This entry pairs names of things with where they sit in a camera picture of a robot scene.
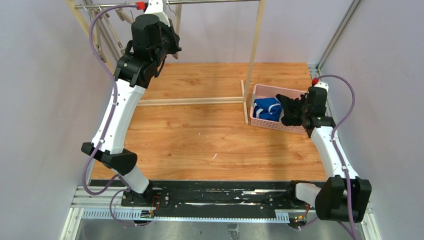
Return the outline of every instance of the black garment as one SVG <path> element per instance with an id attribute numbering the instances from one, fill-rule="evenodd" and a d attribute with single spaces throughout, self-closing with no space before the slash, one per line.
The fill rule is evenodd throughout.
<path id="1" fill-rule="evenodd" d="M 284 116 L 281 118 L 282 124 L 285 126 L 301 126 L 302 125 L 302 109 L 301 100 L 299 98 L 292 99 L 287 96 L 277 94 L 275 96 L 282 105 Z"/>

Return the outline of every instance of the red connector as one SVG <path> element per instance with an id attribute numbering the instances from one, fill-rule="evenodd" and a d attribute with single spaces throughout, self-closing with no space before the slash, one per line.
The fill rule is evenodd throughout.
<path id="1" fill-rule="evenodd" d="M 318 83 L 318 81 L 319 81 L 318 78 L 314 77 L 312 79 L 312 86 L 315 86 Z"/>
<path id="2" fill-rule="evenodd" d="M 138 1 L 135 5 L 137 5 L 137 10 L 146 10 L 146 4 L 144 1 Z"/>

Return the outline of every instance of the plastic laundry basket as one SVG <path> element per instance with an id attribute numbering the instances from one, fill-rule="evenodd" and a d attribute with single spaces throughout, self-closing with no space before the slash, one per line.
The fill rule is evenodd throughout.
<path id="1" fill-rule="evenodd" d="M 253 88 L 252 102 L 250 106 L 250 124 L 255 127 L 275 129 L 290 133 L 304 134 L 306 131 L 302 126 L 285 126 L 280 121 L 270 121 L 253 117 L 253 109 L 255 99 L 263 98 L 275 98 L 277 94 L 287 96 L 291 99 L 300 98 L 301 94 L 304 94 L 304 91 L 298 91 L 288 88 L 276 87 L 276 86 L 267 86 L 262 84 L 256 84 Z"/>

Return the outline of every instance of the wooden tabletop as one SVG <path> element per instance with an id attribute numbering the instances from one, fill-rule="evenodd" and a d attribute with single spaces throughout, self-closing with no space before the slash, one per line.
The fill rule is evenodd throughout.
<path id="1" fill-rule="evenodd" d="M 246 63 L 170 63 L 143 99 L 241 96 Z M 249 89 L 264 84 L 305 91 L 305 63 L 256 63 Z M 134 112 L 125 148 L 156 180 L 324 181 L 315 145 L 305 135 L 245 125 L 242 104 L 145 106 Z M 91 178 L 114 173 L 96 162 Z"/>

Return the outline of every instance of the blue garment with white stripe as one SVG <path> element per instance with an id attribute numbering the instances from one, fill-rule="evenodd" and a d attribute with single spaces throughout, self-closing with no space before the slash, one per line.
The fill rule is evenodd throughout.
<path id="1" fill-rule="evenodd" d="M 283 110 L 280 101 L 275 97 L 257 98 L 253 103 L 253 117 L 278 122 Z"/>

